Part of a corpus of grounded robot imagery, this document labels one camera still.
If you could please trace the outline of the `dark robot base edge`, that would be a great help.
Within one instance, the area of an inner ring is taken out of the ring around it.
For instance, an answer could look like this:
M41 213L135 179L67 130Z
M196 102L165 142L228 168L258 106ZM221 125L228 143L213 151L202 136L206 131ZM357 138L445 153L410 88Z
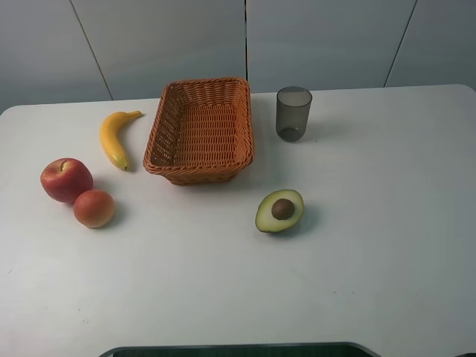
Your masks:
M378 356L351 342L116 347L101 356Z

